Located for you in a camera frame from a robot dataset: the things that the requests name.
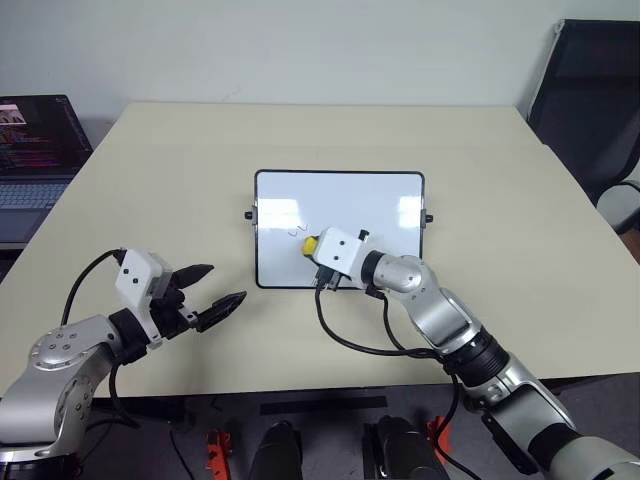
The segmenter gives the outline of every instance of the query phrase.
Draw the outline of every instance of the laptop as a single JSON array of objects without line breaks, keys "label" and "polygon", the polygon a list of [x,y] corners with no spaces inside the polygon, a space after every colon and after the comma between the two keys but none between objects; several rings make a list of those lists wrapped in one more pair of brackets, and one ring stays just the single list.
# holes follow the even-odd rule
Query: laptop
[{"label": "laptop", "polygon": [[92,153],[66,95],[0,97],[0,249],[26,246]]}]

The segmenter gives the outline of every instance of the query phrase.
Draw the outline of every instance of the black office chair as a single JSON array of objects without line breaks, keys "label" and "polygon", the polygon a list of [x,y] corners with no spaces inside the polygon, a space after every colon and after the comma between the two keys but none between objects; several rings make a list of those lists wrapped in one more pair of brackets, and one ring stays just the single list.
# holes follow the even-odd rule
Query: black office chair
[{"label": "black office chair", "polygon": [[527,122],[619,233],[640,221],[640,22],[564,20]]}]

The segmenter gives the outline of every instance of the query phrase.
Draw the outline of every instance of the chair backrest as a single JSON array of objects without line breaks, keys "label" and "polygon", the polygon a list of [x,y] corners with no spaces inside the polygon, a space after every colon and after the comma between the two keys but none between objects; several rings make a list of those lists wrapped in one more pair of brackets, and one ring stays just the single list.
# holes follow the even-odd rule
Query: chair backrest
[{"label": "chair backrest", "polygon": [[640,22],[565,20],[527,119],[592,202],[640,158]]}]

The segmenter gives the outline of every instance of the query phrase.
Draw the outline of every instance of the laptop screen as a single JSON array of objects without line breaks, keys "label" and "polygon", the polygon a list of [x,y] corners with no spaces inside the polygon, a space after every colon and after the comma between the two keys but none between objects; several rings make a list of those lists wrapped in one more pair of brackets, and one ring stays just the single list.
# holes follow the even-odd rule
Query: laptop screen
[{"label": "laptop screen", "polygon": [[0,174],[73,174],[91,153],[65,95],[0,97]]}]

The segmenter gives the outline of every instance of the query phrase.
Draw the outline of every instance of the white wall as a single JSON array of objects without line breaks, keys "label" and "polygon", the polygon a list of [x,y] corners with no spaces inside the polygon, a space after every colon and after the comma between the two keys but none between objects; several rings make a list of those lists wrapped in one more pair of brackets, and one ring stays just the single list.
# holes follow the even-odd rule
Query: white wall
[{"label": "white wall", "polygon": [[511,105],[552,25],[638,0],[0,0],[0,94],[67,93],[94,142],[131,100]]}]

